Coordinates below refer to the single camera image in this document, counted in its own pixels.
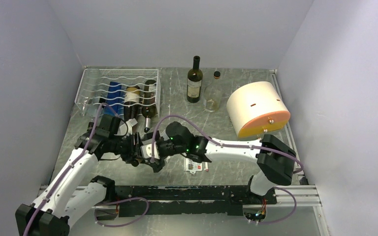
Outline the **clear bottle with cork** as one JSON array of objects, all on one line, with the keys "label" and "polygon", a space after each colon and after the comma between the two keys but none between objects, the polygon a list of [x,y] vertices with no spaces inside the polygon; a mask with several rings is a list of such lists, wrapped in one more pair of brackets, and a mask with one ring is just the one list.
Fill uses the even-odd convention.
[{"label": "clear bottle with cork", "polygon": [[141,160],[141,163],[147,165],[160,165],[161,162],[166,162],[170,156],[160,156],[159,148],[155,145],[152,147],[152,139],[154,133],[150,132],[144,135],[141,135],[138,132],[133,134],[135,147],[137,151],[136,158]]}]

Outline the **dark green labelled wine bottle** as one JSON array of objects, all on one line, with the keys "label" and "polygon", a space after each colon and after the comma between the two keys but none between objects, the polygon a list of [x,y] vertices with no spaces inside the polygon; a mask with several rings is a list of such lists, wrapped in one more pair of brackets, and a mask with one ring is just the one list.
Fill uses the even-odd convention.
[{"label": "dark green labelled wine bottle", "polygon": [[203,73],[199,65],[200,56],[194,56],[192,68],[187,74],[187,101],[190,103],[196,103],[200,100]]}]

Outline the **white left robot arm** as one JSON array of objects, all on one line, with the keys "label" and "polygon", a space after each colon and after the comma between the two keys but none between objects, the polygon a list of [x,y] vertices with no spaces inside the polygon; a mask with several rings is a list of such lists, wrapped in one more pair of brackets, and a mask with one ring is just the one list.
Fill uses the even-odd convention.
[{"label": "white left robot arm", "polygon": [[107,153],[128,164],[141,157],[139,133],[120,117],[103,115],[89,123],[65,165],[47,188],[30,204],[21,204],[15,218],[21,236],[66,236],[91,207],[117,200],[115,181],[96,176],[85,190],[73,196],[85,174]]}]

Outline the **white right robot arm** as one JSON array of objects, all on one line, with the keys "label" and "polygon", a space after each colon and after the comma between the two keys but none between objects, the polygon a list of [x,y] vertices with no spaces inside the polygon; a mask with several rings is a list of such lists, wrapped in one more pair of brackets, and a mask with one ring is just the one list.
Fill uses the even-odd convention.
[{"label": "white right robot arm", "polygon": [[259,168],[258,173],[250,178],[246,190],[246,198],[253,204],[259,203],[274,186],[291,185],[297,173],[296,152],[271,134],[265,134],[260,140],[227,141],[212,138],[204,132],[194,135],[174,121],[166,127],[164,136],[159,132],[150,133],[148,140],[143,141],[141,151],[142,158],[154,172],[162,169],[166,158],[178,154],[195,163],[252,163]]}]

